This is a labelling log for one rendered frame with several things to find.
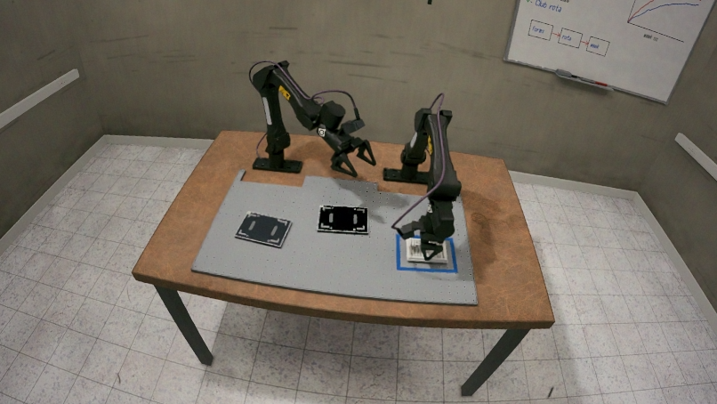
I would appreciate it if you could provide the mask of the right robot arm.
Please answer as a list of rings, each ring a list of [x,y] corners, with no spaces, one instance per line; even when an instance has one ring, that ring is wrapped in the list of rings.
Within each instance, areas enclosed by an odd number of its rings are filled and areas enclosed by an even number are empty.
[[[298,174],[302,168],[302,161],[287,160],[284,156],[284,149],[290,146],[291,138],[283,123],[278,91],[288,100],[299,122],[309,131],[317,128],[316,133],[325,142],[331,133],[337,133],[337,128],[342,122],[346,110],[334,101],[326,102],[321,107],[314,104],[312,99],[304,98],[309,95],[291,77],[287,69],[289,62],[281,61],[277,65],[280,66],[279,69],[276,65],[274,65],[275,68],[273,65],[269,65],[253,75],[253,83],[262,97],[267,121],[268,145],[265,152],[269,154],[269,158],[256,158],[252,167],[259,170]],[[305,94],[304,96],[296,85]],[[320,122],[321,119],[323,123]]]

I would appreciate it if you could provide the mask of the blue tape outline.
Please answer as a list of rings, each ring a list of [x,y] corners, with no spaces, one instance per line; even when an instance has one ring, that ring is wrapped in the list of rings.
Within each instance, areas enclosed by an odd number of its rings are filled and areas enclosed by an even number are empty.
[[[453,270],[440,270],[440,269],[422,269],[422,268],[407,268],[407,267],[400,267],[400,235],[396,234],[396,257],[397,257],[397,271],[428,271],[428,272],[449,272],[449,273],[458,273],[457,270],[457,264],[456,264],[456,258],[455,258],[455,247],[454,247],[454,241],[453,238],[446,238],[445,240],[450,241],[450,247],[451,247],[451,253],[452,253],[452,259],[453,259]]]

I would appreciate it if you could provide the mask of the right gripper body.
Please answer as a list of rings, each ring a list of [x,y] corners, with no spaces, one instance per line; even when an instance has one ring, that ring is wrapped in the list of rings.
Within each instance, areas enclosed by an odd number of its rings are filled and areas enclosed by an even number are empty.
[[[363,143],[367,140],[362,141],[359,137],[355,138],[354,136],[351,137],[348,133],[345,133],[343,131],[343,127],[346,125],[350,125],[353,122],[357,121],[357,119],[354,119],[352,121],[347,121],[345,123],[341,124],[340,130],[337,131],[337,133],[331,133],[328,138],[326,139],[326,143],[334,150],[334,154],[331,157],[332,165],[333,167],[336,159],[344,152],[347,156],[347,154],[350,152],[354,152],[356,148],[360,150]],[[347,124],[346,124],[347,123]],[[354,139],[355,138],[355,139]],[[341,145],[341,146],[340,146]],[[338,149],[336,149],[338,147]],[[348,148],[348,149],[347,149]],[[345,150],[343,150],[345,149]],[[349,153],[349,154],[350,154]],[[348,156],[347,156],[348,157]],[[333,162],[334,161],[334,162]]]

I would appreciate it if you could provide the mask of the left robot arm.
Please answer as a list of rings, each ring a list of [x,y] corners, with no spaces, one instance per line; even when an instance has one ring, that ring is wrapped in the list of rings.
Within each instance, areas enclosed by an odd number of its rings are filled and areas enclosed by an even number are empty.
[[[443,113],[442,113],[443,111]],[[452,164],[448,143],[447,126],[452,119],[451,110],[441,110],[440,117],[432,114],[431,109],[421,108],[415,113],[415,133],[412,140],[406,143],[400,160],[401,169],[384,168],[383,179],[393,182],[412,182],[428,184],[427,192],[438,185],[442,175],[443,164],[446,165],[443,181],[429,196],[427,215],[431,218],[436,238],[449,238],[455,233],[453,203],[459,197],[462,184],[457,180],[456,170]],[[428,135],[428,136],[427,136]],[[418,165],[426,160],[429,144],[431,164],[429,172],[417,171]],[[404,155],[403,155],[404,151]],[[412,164],[407,164],[412,163]],[[428,183],[429,179],[429,183]],[[457,191],[458,190],[458,191]],[[436,209],[437,208],[437,209]]]

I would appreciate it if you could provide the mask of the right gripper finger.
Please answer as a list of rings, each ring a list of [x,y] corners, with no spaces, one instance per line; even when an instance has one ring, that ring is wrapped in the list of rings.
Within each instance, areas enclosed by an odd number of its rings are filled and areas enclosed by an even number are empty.
[[[369,154],[369,156],[371,157],[372,160],[368,159],[368,158],[364,155],[365,150],[367,150],[367,152],[368,152],[368,154]],[[370,146],[369,141],[365,141],[365,142],[363,143],[363,145],[361,146],[361,148],[360,148],[360,150],[358,151],[358,154],[357,154],[356,156],[357,156],[358,158],[364,160],[365,162],[367,162],[368,164],[370,164],[370,165],[372,165],[372,166],[375,166],[375,165],[376,165],[376,161],[375,161],[373,152],[372,152],[372,150],[371,150],[371,146]]]
[[[349,167],[351,172],[342,168],[341,167],[342,163],[344,163],[347,167]],[[351,162],[349,161],[348,157],[346,156],[346,154],[344,152],[336,159],[332,169],[337,172],[348,174],[355,178],[358,176],[356,170],[354,169],[353,165],[351,164]]]

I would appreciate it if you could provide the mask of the white well plate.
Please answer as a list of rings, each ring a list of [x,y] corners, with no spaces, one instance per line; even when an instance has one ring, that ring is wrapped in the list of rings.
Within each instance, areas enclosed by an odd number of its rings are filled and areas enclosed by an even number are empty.
[[[437,244],[437,242],[430,242],[429,243],[436,243],[437,245],[443,245],[443,251],[434,257],[432,257],[429,261],[425,261],[423,258],[423,253],[420,249],[420,239],[419,238],[409,238],[407,239],[407,260],[412,262],[427,262],[427,263],[447,263],[447,250],[446,250],[446,243],[444,241],[443,244]],[[432,253],[432,250],[426,250],[426,254],[429,257],[429,255]]]

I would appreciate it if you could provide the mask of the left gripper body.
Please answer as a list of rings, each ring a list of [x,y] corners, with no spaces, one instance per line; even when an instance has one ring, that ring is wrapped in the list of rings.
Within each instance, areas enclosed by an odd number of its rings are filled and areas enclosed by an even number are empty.
[[[427,213],[426,213],[427,215]],[[443,244],[444,239],[436,238],[434,235],[434,230],[431,223],[431,218],[427,215],[421,215],[421,218],[419,219],[419,222],[412,221],[411,223],[405,224],[402,226],[403,234],[407,235],[408,233],[414,232],[416,230],[420,230],[420,240],[421,240],[421,248],[422,249],[437,249],[436,243],[429,243],[429,241],[437,242],[438,244]]]

